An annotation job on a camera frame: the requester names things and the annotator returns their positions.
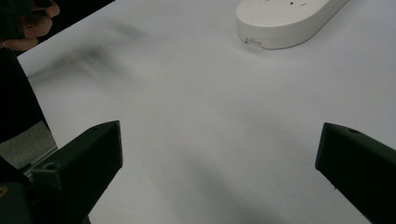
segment small hole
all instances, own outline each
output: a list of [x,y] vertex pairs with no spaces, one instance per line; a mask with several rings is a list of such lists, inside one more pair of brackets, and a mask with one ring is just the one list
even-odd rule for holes
[[56,170],[56,167],[57,167],[57,165],[55,162],[50,162],[50,163],[43,165],[43,168],[46,170]]

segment finger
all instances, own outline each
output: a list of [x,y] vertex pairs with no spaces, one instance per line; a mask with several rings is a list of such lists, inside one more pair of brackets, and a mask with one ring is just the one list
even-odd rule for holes
[[22,29],[28,38],[46,35],[52,26],[52,20],[46,16],[30,16],[23,19]]
[[10,39],[3,42],[3,47],[18,51],[25,51],[37,45],[36,38]]
[[47,16],[49,16],[50,18],[57,16],[61,11],[58,4],[56,4],[54,1],[49,1],[49,7],[43,8],[36,6],[33,0],[31,1],[31,10],[32,11],[45,10]]
[[61,10],[59,9],[58,4],[53,1],[50,1],[50,7],[46,8],[46,14],[48,17],[52,18],[58,16]]

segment white table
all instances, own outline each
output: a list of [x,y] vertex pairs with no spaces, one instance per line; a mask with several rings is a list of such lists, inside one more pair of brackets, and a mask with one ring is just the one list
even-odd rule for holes
[[93,224],[369,223],[314,164],[324,122],[396,148],[396,1],[280,50],[239,40],[239,2],[117,0],[19,57],[58,147],[120,121]]

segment white plastic object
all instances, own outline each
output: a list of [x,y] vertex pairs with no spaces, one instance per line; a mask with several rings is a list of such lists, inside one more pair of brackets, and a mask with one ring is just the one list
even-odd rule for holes
[[314,36],[347,0],[243,0],[236,9],[239,38],[265,49],[283,49]]

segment person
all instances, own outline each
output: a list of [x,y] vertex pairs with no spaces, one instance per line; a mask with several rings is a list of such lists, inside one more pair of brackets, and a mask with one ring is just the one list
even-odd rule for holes
[[59,6],[54,2],[50,1],[50,6],[46,8],[37,7],[32,0],[31,3],[32,11],[44,10],[45,15],[31,15],[20,17],[21,29],[25,35],[23,39],[0,39],[0,49],[7,48],[17,51],[26,51],[31,49],[38,44],[37,38],[39,36],[46,35],[52,26],[53,17],[60,13]]

